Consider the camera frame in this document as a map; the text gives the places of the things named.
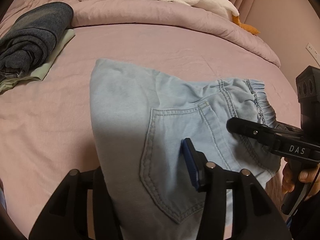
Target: light blue jeans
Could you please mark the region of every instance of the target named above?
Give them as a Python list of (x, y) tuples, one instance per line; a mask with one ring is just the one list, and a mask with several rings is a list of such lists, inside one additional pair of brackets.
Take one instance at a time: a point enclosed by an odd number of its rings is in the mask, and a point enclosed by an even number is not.
[(0, 204), (3, 206), (4, 210), (7, 210), (7, 206), (5, 204), (4, 193), (1, 188), (0, 188)]
[[(181, 140), (224, 169), (249, 169), (263, 187), (280, 158), (231, 134), (240, 117), (278, 126), (264, 84), (226, 79), (185, 82), (157, 70), (99, 59), (90, 82), (92, 129), (108, 191), (125, 239), (193, 240), (204, 193), (192, 187)], [(227, 224), (232, 195), (227, 193)]]

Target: folded clothes stack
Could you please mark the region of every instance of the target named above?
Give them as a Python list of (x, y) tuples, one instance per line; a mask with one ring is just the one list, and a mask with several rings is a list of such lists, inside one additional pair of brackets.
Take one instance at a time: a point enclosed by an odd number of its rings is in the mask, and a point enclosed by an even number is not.
[(1, 81), (23, 79), (40, 67), (72, 17), (73, 9), (62, 2), (44, 4), (20, 16), (0, 39), (0, 86)]

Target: wall outlet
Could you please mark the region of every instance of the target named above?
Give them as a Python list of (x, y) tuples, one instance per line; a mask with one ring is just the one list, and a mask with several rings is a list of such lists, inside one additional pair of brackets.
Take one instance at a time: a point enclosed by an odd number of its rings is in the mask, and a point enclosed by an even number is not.
[(318, 65), (320, 66), (320, 54), (315, 50), (311, 43), (308, 43), (306, 46), (307, 51), (311, 54), (311, 56), (316, 60)]

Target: human hand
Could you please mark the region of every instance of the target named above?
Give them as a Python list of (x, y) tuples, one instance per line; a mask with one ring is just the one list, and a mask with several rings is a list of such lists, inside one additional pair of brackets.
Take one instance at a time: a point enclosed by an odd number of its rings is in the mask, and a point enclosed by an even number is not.
[[(309, 170), (303, 170), (299, 174), (299, 180), (303, 183), (308, 183), (308, 182), (313, 182), (318, 169), (319, 169), (320, 164), (313, 169)], [(292, 192), (294, 190), (294, 183), (292, 181), (292, 171), (290, 169), (289, 163), (287, 163), (282, 171), (283, 178), (282, 178), (282, 193), (286, 194), (287, 192)], [(312, 189), (310, 190), (308, 196), (306, 197), (305, 200), (308, 200), (315, 194), (317, 194), (320, 191), (320, 176), (316, 179), (316, 182), (314, 183)]]

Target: pink duvet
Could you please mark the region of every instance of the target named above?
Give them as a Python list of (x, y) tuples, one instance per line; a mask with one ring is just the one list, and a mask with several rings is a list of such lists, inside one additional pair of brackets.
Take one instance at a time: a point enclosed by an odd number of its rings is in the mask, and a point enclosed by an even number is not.
[[(277, 119), (299, 126), (297, 97), (277, 56), (233, 23), (160, 1), (15, 0), (0, 23), (0, 35), (22, 13), (50, 1), (74, 8), (73, 27), (99, 26), (76, 28), (44, 81), (22, 82), (0, 95), (0, 177), (9, 215), (25, 235), (70, 169), (99, 165), (89, 110), (90, 75), (98, 58), (155, 68), (188, 81), (262, 80)], [(279, 188), (279, 178), (268, 185), (278, 206)]]

